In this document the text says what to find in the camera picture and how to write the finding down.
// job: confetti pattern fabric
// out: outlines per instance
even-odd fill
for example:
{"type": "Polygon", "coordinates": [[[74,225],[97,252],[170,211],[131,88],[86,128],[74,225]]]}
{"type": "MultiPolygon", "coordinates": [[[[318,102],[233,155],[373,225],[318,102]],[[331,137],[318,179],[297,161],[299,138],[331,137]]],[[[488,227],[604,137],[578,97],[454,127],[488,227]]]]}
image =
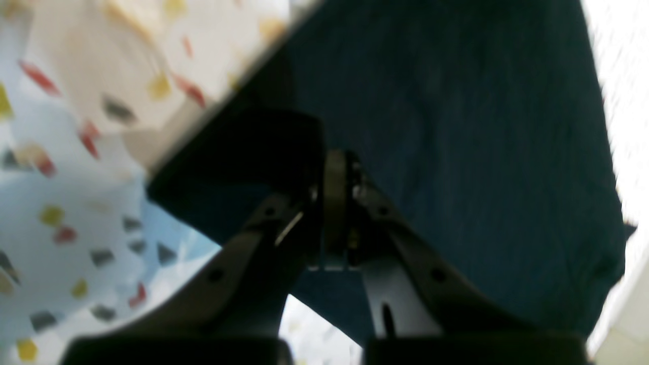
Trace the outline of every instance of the confetti pattern fabric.
{"type": "Polygon", "coordinates": [[[15,3],[0,6],[0,364],[54,364],[219,251],[148,202],[147,174],[235,91],[267,30],[286,28],[288,2],[15,3]],[[262,33],[262,19],[277,22],[262,33]]]}

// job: yellow dot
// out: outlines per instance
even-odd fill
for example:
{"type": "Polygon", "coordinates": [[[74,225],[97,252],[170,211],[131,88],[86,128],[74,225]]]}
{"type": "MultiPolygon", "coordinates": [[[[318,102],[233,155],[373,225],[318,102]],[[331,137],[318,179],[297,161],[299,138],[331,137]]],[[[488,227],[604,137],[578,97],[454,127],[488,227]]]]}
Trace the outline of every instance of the yellow dot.
{"type": "Polygon", "coordinates": [[[77,299],[85,297],[88,294],[88,283],[84,279],[77,281],[70,293],[77,299]]]}
{"type": "Polygon", "coordinates": [[[183,16],[187,12],[185,0],[167,0],[164,3],[164,11],[171,19],[183,16]]]}
{"type": "Polygon", "coordinates": [[[11,285],[9,278],[0,272],[0,293],[10,296],[14,293],[14,286],[11,285]]]}
{"type": "Polygon", "coordinates": [[[156,76],[147,86],[151,99],[162,100],[171,94],[171,84],[167,75],[163,73],[156,76]]]}
{"type": "Polygon", "coordinates": [[[233,73],[228,72],[227,76],[228,85],[230,86],[230,88],[234,91],[239,91],[241,89],[241,87],[239,86],[239,79],[233,73]]]}
{"type": "Polygon", "coordinates": [[[14,117],[9,98],[6,95],[5,86],[0,82],[0,122],[14,117]]]}
{"type": "Polygon", "coordinates": [[[46,205],[40,214],[40,220],[44,225],[58,227],[63,222],[66,213],[56,205],[46,205]]]}
{"type": "Polygon", "coordinates": [[[18,357],[22,361],[34,361],[38,355],[38,347],[30,339],[18,340],[16,342],[16,347],[18,347],[18,357]]]}
{"type": "Polygon", "coordinates": [[[275,41],[286,31],[286,24],[278,18],[264,18],[259,21],[259,33],[268,43],[275,41]]]}

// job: screw hole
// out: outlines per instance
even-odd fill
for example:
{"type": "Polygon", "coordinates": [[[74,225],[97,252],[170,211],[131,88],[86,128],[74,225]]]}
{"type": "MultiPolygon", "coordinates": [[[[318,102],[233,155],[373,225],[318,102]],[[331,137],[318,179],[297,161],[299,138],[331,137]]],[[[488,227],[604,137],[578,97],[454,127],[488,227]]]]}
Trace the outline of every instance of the screw hole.
{"type": "Polygon", "coordinates": [[[437,281],[438,283],[443,283],[446,281],[446,274],[437,268],[430,270],[430,276],[432,276],[433,280],[437,281]]]}
{"type": "Polygon", "coordinates": [[[383,317],[383,326],[386,328],[386,336],[388,338],[396,337],[395,320],[392,317],[392,310],[390,310],[390,306],[386,303],[383,303],[383,305],[381,306],[381,315],[383,317]]]}
{"type": "Polygon", "coordinates": [[[212,272],[207,276],[207,279],[209,280],[210,283],[216,283],[217,281],[221,280],[223,277],[223,270],[221,269],[214,269],[212,272]]]}

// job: dark blue fabric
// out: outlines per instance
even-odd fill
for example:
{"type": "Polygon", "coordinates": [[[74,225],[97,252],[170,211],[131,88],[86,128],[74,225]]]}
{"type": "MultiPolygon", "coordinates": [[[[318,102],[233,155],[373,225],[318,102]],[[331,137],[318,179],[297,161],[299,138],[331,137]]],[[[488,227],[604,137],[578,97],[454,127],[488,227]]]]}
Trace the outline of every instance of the dark blue fabric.
{"type": "MultiPolygon", "coordinates": [[[[278,57],[289,101],[264,103],[284,88],[257,77],[259,104],[323,120],[329,147],[357,152],[487,297],[539,327],[589,334],[626,240],[578,0],[329,0],[278,57]]],[[[205,207],[214,194],[176,199],[205,207]]],[[[166,207],[190,223],[209,216],[166,207]]],[[[195,225],[225,239],[245,219],[236,211],[195,225]]],[[[305,274],[295,295],[362,343],[367,311],[339,305],[362,291],[358,278],[335,279],[338,291],[318,280],[305,274]]]]}

